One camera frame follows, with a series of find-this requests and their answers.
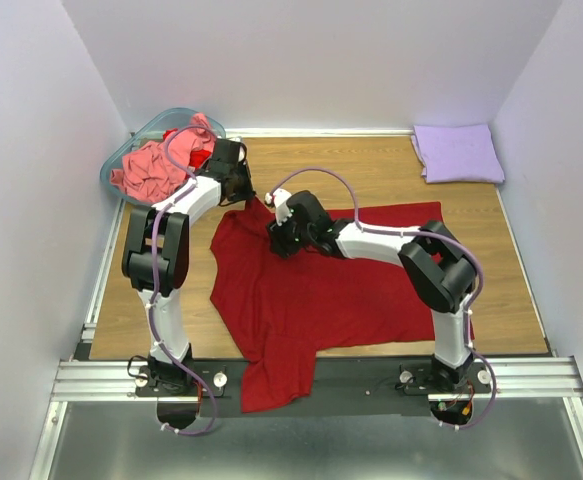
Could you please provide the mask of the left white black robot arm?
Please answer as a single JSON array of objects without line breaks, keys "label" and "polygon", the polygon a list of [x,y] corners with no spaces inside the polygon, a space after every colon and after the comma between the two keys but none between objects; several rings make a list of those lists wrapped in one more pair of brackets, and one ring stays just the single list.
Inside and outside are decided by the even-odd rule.
[{"label": "left white black robot arm", "polygon": [[182,362],[190,350],[180,306],[189,271],[191,227],[207,211],[253,198],[247,147],[220,139],[203,165],[168,198],[137,206],[129,217],[122,273],[143,303],[151,334],[149,358],[164,363],[158,382],[172,395],[185,393],[193,380]]}]

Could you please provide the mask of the dark red t shirt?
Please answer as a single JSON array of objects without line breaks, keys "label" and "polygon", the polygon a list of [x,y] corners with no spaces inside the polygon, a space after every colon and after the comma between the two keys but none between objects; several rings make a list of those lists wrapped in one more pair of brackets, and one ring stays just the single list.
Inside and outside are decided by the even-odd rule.
[{"label": "dark red t shirt", "polygon": [[252,381],[287,375],[285,394],[307,393],[320,350],[435,338],[432,313],[402,268],[312,248],[281,258],[267,233],[274,218],[254,199],[222,217],[210,246],[210,300]]}]

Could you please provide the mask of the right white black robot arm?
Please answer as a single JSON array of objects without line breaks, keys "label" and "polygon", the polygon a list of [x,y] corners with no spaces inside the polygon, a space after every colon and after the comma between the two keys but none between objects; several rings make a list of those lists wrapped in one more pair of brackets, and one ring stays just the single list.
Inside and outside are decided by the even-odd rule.
[{"label": "right white black robot arm", "polygon": [[402,268],[432,313],[435,347],[422,384],[445,392],[467,380],[473,362],[470,304],[477,267],[441,221],[386,227],[334,219],[307,190],[265,195],[275,219],[267,225],[271,250],[288,258],[311,247],[323,256],[373,260]]}]

